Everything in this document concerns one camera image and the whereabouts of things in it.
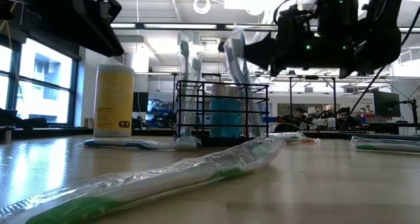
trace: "ceiling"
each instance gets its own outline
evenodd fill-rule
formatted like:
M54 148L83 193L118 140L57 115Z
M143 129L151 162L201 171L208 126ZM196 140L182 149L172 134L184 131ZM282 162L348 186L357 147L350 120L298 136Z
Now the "ceiling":
M194 0L116 0L123 7L114 22L168 22L168 23L237 23L258 24L263 19L263 14L252 16L243 10L224 9L223 0L211 1L211 8L207 14L198 14L193 9ZM420 0L403 1L398 19L398 25L408 27L420 6ZM141 35L152 50L150 66L156 71L171 69L179 64L178 34L182 31L169 30L116 30L116 35ZM199 31L203 37L217 39L229 38L230 32ZM247 39L252 39L255 33L247 32ZM126 51L135 48L134 43L122 43ZM420 34L413 34L405 47L410 49L420 47ZM224 55L217 52L217 45L208 44L201 53L204 64L206 62L224 62Z

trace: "computer monitor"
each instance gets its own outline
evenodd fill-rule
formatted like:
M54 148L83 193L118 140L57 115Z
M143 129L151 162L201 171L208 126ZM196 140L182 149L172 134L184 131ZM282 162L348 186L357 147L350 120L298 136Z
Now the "computer monitor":
M400 96L396 93L373 92L376 116L400 117Z
M133 112L147 112L149 93L134 92Z

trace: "wire rack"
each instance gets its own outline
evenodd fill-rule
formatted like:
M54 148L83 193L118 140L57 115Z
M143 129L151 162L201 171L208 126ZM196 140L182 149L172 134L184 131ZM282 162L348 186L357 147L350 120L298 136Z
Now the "wire rack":
M227 86L236 86L239 89L238 97L233 96L216 96L212 95L211 92L206 91L205 89L212 85L227 85ZM210 127L244 127L245 138L249 138L249 128L252 127L265 127L266 136L268 137L268 120L264 124L259 125L250 125L249 124L249 115L258 114L260 116L268 117L268 85L261 84L249 84L249 83L221 83L221 82L212 82L212 81L188 81L180 80L177 81L177 137L180 137L181 127L192 127L192 129L198 134L205 134L205 130ZM194 107L193 109L185 109L185 103L188 98L194 98ZM205 102L210 101L211 99L236 99L248 105L249 102L255 102L257 104L265 104L262 110L252 111L248 106L243 106L243 110L210 110L207 109L204 105ZM182 113L191 112L195 116L196 123L187 124L182 122ZM241 113L244 115L241 125L225 125L225 124L205 124L205 116L210 115L214 112L231 112L231 113Z

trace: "window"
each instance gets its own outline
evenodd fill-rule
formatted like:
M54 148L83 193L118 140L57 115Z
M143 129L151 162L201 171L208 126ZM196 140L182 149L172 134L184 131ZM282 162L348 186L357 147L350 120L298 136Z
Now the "window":
M9 86L8 77L0 76L0 108L6 108L8 86Z
M22 45L20 75L70 88L73 60L34 40Z
M12 60L12 50L0 45L0 70L9 72L11 69L11 60Z
M24 81L19 86L16 105L19 117L45 118L47 123L67 123L69 92Z

